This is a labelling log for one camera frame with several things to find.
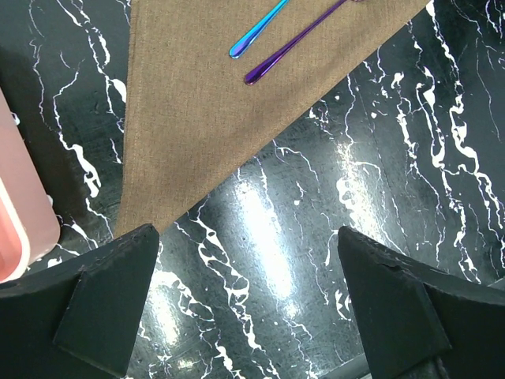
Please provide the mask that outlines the brown fabric napkin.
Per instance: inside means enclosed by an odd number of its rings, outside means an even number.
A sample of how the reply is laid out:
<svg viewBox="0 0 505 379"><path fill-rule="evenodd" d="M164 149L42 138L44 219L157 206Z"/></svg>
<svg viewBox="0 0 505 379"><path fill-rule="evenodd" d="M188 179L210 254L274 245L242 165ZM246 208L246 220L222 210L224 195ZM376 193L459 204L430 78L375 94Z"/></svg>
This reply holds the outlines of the brown fabric napkin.
<svg viewBox="0 0 505 379"><path fill-rule="evenodd" d="M336 1L291 1L239 58L272 1L135 1L122 198L114 233L163 230L295 121L425 6L346 1L254 85L244 76Z"/></svg>

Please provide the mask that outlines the purple iridescent spoon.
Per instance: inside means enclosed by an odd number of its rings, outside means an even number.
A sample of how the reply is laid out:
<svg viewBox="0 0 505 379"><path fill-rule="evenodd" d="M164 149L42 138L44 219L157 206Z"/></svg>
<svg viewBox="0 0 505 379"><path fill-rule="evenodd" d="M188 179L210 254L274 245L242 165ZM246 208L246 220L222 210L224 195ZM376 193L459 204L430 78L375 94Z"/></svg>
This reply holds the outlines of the purple iridescent spoon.
<svg viewBox="0 0 505 379"><path fill-rule="evenodd" d="M286 43L283 47L278 49L270 57L266 58L257 67L252 69L244 76L244 82L247 85L254 85L259 81L268 71L270 71L292 48L300 41L302 41L314 28L323 23L330 15L332 15L338 8L340 8L346 0L339 0L324 13L322 13L316 20L314 20L307 28L298 33L290 42Z"/></svg>

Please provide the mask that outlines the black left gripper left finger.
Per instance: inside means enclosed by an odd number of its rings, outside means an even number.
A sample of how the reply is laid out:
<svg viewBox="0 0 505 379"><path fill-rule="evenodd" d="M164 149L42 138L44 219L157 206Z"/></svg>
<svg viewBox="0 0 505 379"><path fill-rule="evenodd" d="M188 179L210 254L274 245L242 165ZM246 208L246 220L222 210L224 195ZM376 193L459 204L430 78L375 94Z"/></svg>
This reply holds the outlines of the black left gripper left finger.
<svg viewBox="0 0 505 379"><path fill-rule="evenodd" d="M1 285L3 378L123 378L159 248L145 224Z"/></svg>

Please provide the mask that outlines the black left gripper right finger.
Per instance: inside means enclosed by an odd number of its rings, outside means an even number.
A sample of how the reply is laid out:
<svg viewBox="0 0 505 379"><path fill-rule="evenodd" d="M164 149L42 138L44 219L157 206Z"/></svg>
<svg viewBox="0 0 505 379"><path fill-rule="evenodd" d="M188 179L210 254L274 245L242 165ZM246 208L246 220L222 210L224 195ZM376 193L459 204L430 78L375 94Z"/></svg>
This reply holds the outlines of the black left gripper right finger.
<svg viewBox="0 0 505 379"><path fill-rule="evenodd" d="M504 282L485 286L341 227L339 259L374 378L502 378Z"/></svg>

